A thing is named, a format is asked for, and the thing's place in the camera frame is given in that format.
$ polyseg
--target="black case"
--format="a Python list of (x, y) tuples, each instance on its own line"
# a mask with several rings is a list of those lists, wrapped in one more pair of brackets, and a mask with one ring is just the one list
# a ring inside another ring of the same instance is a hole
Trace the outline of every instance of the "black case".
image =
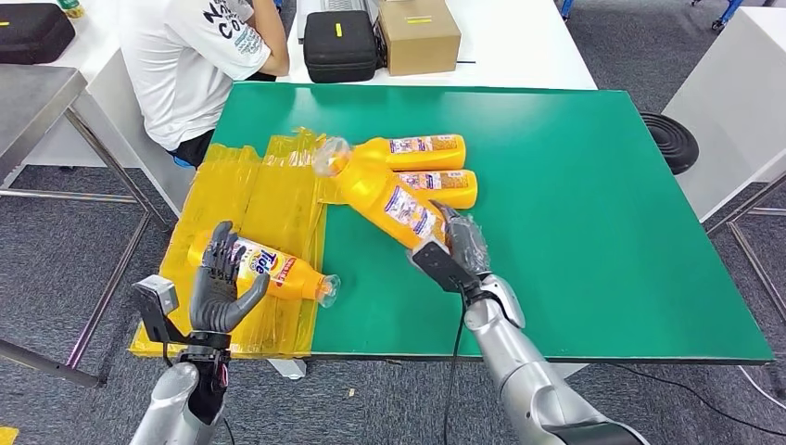
[(303, 57), (315, 83), (359, 82), (374, 77), (376, 39), (365, 11), (309, 14)]
[(51, 3), (0, 4), (0, 63), (54, 62), (76, 32), (66, 14)]

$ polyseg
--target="robotic arm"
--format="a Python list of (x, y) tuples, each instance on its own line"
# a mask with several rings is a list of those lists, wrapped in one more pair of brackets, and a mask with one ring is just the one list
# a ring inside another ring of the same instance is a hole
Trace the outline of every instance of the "robotic arm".
[(167, 318), (178, 306), (171, 281), (151, 275), (133, 285), (143, 296), (140, 312), (149, 338), (163, 343), (164, 350), (168, 343), (186, 345), (153, 388), (133, 445), (208, 444), (222, 420), (229, 383), (229, 332), (262, 300), (270, 282), (263, 273), (237, 298), (238, 262), (245, 248), (235, 249), (237, 234), (231, 229), (231, 222), (221, 222), (205, 249), (191, 297), (194, 330), (188, 337)]
[(435, 204), (446, 217), (452, 253), (430, 241), (412, 253), (412, 261), (443, 290), (462, 295), (464, 324), (480, 346), (521, 443), (647, 445), (638, 432), (599, 413), (554, 372), (522, 333), (521, 306), (510, 285), (490, 271), (477, 225)]

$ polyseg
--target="floor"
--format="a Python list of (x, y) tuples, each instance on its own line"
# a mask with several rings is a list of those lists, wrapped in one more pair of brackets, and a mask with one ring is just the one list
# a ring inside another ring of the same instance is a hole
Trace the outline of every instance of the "floor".
[[(577, 0), (569, 29), (598, 85), (629, 90), (642, 109), (662, 109), (712, 43), (706, 29), (725, 5), (704, 0), (690, 8), (685, 3)], [(288, 17), (291, 10), (285, 4)], [(132, 174), (155, 195), (140, 172)], [(121, 192), (103, 169), (28, 167), (14, 186)], [(772, 200), (786, 206), (786, 191)], [(157, 204), (165, 210), (163, 202)], [(5, 265), (0, 268), (0, 337), (65, 359), (139, 217), (133, 206), (120, 204), (0, 198), (0, 264)], [(786, 252), (780, 248), (786, 243), (786, 219), (747, 217), (742, 228), (777, 287), (786, 291), (786, 270), (781, 267)], [(783, 400), (786, 324), (728, 229), (712, 241), (778, 358), (747, 369)], [(0, 360), (0, 425), (20, 429), (17, 444), (128, 442), (164, 370), (160, 360), (138, 359), (126, 350), (139, 320), (129, 285), (157, 270), (167, 244), (166, 234), (148, 227), (84, 359), (84, 369), (108, 377), (105, 388), (76, 388)], [(686, 384), (727, 413), (786, 429), (786, 413), (756, 393), (736, 367), (634, 368)], [(448, 379), (443, 362), (310, 362), (308, 378), (297, 382), (280, 378), (261, 361), (236, 361), (231, 369), (227, 415), (238, 444), (441, 443)], [(456, 380), (449, 443), (514, 443), (483, 364), (461, 363)], [(591, 365), (569, 383), (653, 445), (786, 444), (784, 438), (724, 419), (683, 389), (611, 365)], [(215, 443), (229, 443), (223, 429)]]

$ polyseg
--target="green tabletop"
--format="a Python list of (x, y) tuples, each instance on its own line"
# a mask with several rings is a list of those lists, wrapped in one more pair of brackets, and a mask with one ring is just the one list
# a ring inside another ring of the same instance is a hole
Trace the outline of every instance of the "green tabletop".
[[(463, 135), (469, 211), (551, 360), (772, 360), (624, 92), (238, 83), (213, 140), (263, 151), (298, 126), (354, 143)], [(314, 354), (451, 354), (457, 296), (347, 206), (330, 206), (325, 235), (343, 288), (317, 314)], [(478, 355), (471, 335), (460, 353)]]

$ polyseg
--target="brown box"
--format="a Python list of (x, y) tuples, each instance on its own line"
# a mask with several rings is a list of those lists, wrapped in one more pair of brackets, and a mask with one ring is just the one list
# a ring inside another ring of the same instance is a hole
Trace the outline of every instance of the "brown box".
[(379, 3), (391, 76), (456, 70), (462, 33), (444, 0)]

